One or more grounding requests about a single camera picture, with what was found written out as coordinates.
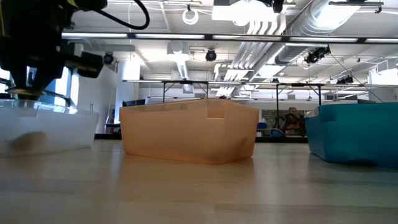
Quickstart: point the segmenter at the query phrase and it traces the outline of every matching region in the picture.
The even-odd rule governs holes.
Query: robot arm
[[[56,78],[61,78],[64,66],[78,69],[84,77],[96,78],[103,67],[103,58],[84,52],[81,57],[68,54],[62,47],[62,30],[72,23],[74,12],[96,11],[132,29],[145,29],[149,14],[136,0],[146,15],[143,26],[134,26],[102,11],[107,0],[1,0],[0,7],[0,67],[8,70],[20,99],[37,100],[43,90]],[[26,66],[37,68],[31,85],[27,85]]]

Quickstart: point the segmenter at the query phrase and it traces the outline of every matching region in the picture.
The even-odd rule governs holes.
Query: white column
[[[118,73],[116,75],[115,123],[120,123],[119,111],[123,101],[138,100],[139,95],[139,83],[122,82],[122,80],[137,79],[139,72],[139,62],[119,62]]]

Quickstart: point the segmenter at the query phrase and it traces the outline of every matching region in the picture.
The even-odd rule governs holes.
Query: blue plastic bin
[[[327,162],[398,167],[398,103],[319,106],[305,118],[310,151]]]

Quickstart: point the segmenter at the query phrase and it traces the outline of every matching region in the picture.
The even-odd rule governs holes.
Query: black mechanical part
[[[354,82],[353,77],[352,76],[348,76],[348,77],[341,78],[341,79],[337,80],[336,84],[344,85],[344,84],[350,84],[350,83],[353,83],[353,82]]]
[[[325,58],[325,56],[330,53],[331,53],[331,51],[330,51],[329,46],[319,47],[319,48],[315,49],[314,51],[309,52],[307,57],[304,59],[304,61],[309,65],[312,63],[317,63],[319,60]]]
[[[363,2],[366,2],[367,0],[346,0],[346,1],[348,1],[350,3],[363,3]]]
[[[378,9],[374,11],[374,13],[375,13],[375,14],[379,14],[379,13],[382,12],[382,11],[383,11],[382,7],[379,6]]]
[[[113,52],[105,52],[104,64],[111,65],[114,61]]]
[[[258,0],[264,3],[267,7],[272,7],[274,13],[282,12],[284,8],[284,0]]]
[[[149,13],[140,0],[146,23],[134,26],[102,9],[107,0],[2,0],[0,8],[0,67],[11,73],[19,99],[37,100],[47,85],[61,78],[64,66],[77,68],[84,77],[98,77],[103,57],[82,53],[77,57],[64,51],[62,30],[73,27],[74,12],[96,11],[128,28],[145,29]],[[27,66],[36,68],[27,81]]]
[[[0,93],[0,99],[10,100],[10,99],[12,99],[12,97],[11,97],[11,94],[9,94],[9,93]]]
[[[206,54],[206,61],[214,62],[217,59],[217,54],[214,49],[209,49]]]

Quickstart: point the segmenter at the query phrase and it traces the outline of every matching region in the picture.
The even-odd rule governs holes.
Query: window
[[[70,99],[77,106],[77,101],[79,97],[79,76],[72,75],[72,84],[70,87]]]
[[[10,80],[10,72],[0,68],[0,78]],[[0,84],[0,93],[5,93],[7,89],[8,89],[7,85]]]
[[[68,79],[70,76],[69,68],[64,67],[62,71],[62,77],[55,80],[55,92],[61,95],[67,95]],[[65,100],[59,97],[55,97],[55,105],[65,106]]]

